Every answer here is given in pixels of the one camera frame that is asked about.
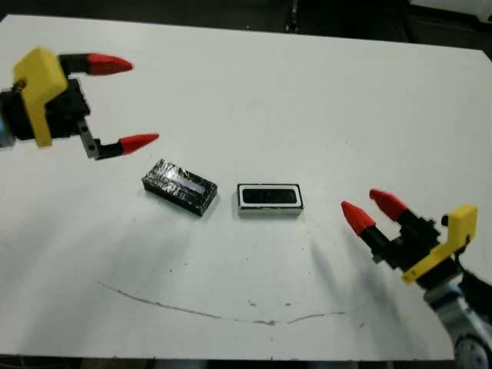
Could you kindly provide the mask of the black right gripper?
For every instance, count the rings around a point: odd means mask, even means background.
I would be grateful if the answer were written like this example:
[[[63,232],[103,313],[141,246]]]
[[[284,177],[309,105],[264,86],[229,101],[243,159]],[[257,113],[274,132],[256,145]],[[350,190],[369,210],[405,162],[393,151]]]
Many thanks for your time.
[[[369,196],[383,213],[401,226],[397,238],[390,240],[386,237],[377,228],[376,222],[352,203],[342,201],[341,208],[354,233],[370,248],[376,263],[385,261],[392,269],[399,268],[404,273],[429,256],[431,250],[438,246],[439,232],[432,221],[417,217],[403,201],[390,192],[373,188]],[[448,257],[415,278],[414,282],[428,291],[449,278],[456,277],[458,272],[458,266]]]

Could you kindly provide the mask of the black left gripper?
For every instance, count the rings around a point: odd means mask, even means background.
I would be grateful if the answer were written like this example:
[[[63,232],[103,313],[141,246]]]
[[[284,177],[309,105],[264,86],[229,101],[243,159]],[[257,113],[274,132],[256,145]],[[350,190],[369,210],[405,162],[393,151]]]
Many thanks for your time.
[[[58,60],[66,75],[113,75],[133,69],[133,64],[112,55],[100,53],[62,54]],[[159,138],[159,134],[132,135],[113,144],[103,145],[94,139],[85,121],[90,109],[76,79],[45,106],[45,117],[52,138],[81,137],[87,156],[95,160],[129,155]],[[10,148],[17,140],[33,140],[34,130],[21,97],[21,85],[1,92],[1,147]]]

